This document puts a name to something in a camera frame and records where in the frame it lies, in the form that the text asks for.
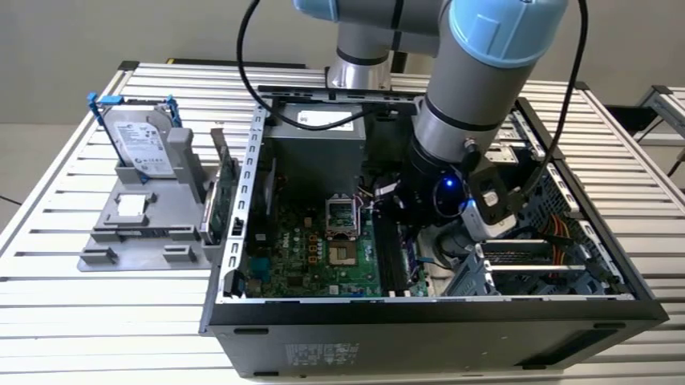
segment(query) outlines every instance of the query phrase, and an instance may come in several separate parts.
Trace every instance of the black cable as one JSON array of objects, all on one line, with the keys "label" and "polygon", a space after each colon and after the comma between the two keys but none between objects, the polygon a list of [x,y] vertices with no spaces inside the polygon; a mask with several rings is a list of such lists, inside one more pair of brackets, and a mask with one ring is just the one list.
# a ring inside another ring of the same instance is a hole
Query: black cable
[{"label": "black cable", "polygon": [[444,269],[444,270],[448,270],[448,271],[454,271],[454,269],[451,269],[450,267],[444,266],[444,265],[440,265],[438,262],[435,261],[428,261],[426,258],[419,258],[418,261],[420,263],[428,263],[430,265],[435,265],[438,266],[440,269]]},{"label": "black cable", "polygon": [[655,126],[658,126],[661,124],[661,122],[663,122],[663,118],[659,118],[657,121],[655,121],[655,124],[649,127],[645,131],[645,134],[642,134],[642,136],[639,137],[639,139],[637,139],[634,142],[635,143],[639,143],[642,141],[642,139],[650,134],[651,131],[654,131],[654,128]]},{"label": "black cable", "polygon": [[563,104],[561,107],[561,114],[558,116],[557,132],[554,132],[553,142],[549,145],[545,159],[531,174],[531,178],[527,180],[523,186],[523,197],[528,197],[535,189],[536,182],[547,169],[547,164],[553,159],[553,154],[557,151],[558,141],[561,140],[561,134],[563,132],[563,124],[566,123],[566,115],[569,114],[570,98],[574,94],[574,85],[578,79],[579,65],[582,63],[582,56],[585,53],[585,45],[587,43],[587,28],[589,28],[589,14],[587,14],[587,2],[586,0],[578,0],[579,7],[579,37],[578,37],[578,48],[575,49],[574,65],[570,70],[569,86],[566,87],[566,94],[563,95]]},{"label": "black cable", "polygon": [[17,206],[22,205],[22,203],[21,203],[21,202],[16,201],[16,200],[14,200],[14,199],[12,199],[12,198],[6,198],[6,197],[5,197],[5,196],[2,196],[2,195],[0,195],[0,199],[1,199],[1,200],[4,200],[4,201],[6,201],[6,202],[9,202],[9,203],[13,203],[13,204],[14,204],[14,205],[17,205]]},{"label": "black cable", "polygon": [[677,168],[681,167],[681,161],[677,161],[671,167],[671,169],[669,170],[666,176],[670,178],[673,176],[673,174],[675,173],[677,171]]},{"label": "black cable", "polygon": [[309,126],[307,124],[301,124],[300,122],[289,119],[287,116],[283,116],[280,114],[280,112],[277,112],[276,109],[273,107],[271,107],[267,104],[267,102],[264,102],[264,99],[256,93],[255,89],[252,88],[252,86],[249,84],[249,80],[247,79],[245,61],[243,60],[243,45],[244,45],[244,42],[245,42],[247,26],[249,24],[249,19],[251,19],[253,13],[255,13],[256,6],[259,5],[259,1],[260,0],[252,0],[252,3],[247,7],[245,15],[243,16],[243,21],[240,22],[240,29],[237,31],[237,43],[235,45],[235,57],[236,57],[236,61],[237,61],[237,72],[240,73],[240,79],[243,81],[243,84],[245,85],[245,90],[249,93],[252,99],[256,101],[256,103],[268,112],[271,112],[272,116],[279,118],[283,122],[285,122],[291,126],[295,126],[299,129],[307,130],[307,131],[324,131],[324,130],[330,130],[331,128],[339,127],[339,126],[350,123],[351,121],[359,119],[360,117],[367,116],[368,114],[371,114],[374,112],[378,112],[380,110],[384,111],[386,110],[384,107],[383,108],[376,108],[376,109],[372,108],[372,109],[370,109],[367,111],[358,112],[356,114],[354,114],[348,118],[344,118],[343,120],[339,120],[338,122],[334,122],[334,123],[330,123],[330,124],[324,124],[322,126]]}]

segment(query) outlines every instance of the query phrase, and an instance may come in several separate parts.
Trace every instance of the metal table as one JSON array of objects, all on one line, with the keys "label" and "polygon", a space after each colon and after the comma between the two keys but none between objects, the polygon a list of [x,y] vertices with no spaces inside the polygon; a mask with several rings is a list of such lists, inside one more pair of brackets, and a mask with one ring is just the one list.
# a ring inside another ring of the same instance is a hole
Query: metal table
[{"label": "metal table", "polygon": [[651,107],[685,138],[685,87],[651,86],[639,106]]},{"label": "metal table", "polygon": [[[255,84],[323,85],[313,70],[252,68]],[[395,75],[396,90],[427,77]],[[550,131],[563,83],[528,82]],[[209,128],[244,153],[253,103],[232,67],[140,64],[120,69],[105,94],[172,94],[195,130],[203,162],[217,161]],[[565,373],[515,376],[536,383],[685,383],[685,198],[618,127],[590,91],[575,91],[561,148],[569,165],[671,320]],[[208,271],[80,273],[77,253],[115,184],[115,152],[88,114],[0,236],[0,383],[239,383],[219,343],[196,336]],[[504,383],[459,375],[283,379],[293,383]]]}]

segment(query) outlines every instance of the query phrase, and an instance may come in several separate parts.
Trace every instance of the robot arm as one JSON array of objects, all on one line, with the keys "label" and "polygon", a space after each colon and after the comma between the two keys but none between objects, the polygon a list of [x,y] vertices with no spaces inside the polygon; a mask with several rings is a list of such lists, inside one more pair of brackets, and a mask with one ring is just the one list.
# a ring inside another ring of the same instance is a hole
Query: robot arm
[{"label": "robot arm", "polygon": [[[476,221],[486,226],[511,217],[522,204],[520,194],[504,189],[483,155],[536,60],[551,45],[567,0],[293,0],[293,4],[313,17],[344,22],[338,56],[358,49],[342,57],[347,61],[348,56],[368,59],[386,54],[382,44],[372,47],[375,51],[360,51],[363,42],[382,41],[383,30],[392,36],[439,36],[392,200],[400,201],[402,219],[418,227],[456,218],[466,202],[466,209],[476,211]],[[340,58],[331,68],[334,76],[339,63]],[[363,68],[354,70],[334,87],[368,84],[355,82]]]}]

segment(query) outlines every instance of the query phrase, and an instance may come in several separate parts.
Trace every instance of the green circuit board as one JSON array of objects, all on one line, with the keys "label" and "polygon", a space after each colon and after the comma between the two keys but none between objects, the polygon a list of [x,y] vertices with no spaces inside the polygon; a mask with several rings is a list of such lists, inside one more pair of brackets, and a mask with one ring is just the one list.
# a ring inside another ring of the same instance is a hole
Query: green circuit board
[{"label": "green circuit board", "polygon": [[307,217],[304,210],[288,207],[277,210],[269,279],[259,285],[259,297],[382,296],[370,213],[362,210],[360,217],[359,237],[340,243],[326,239],[323,215]]}]

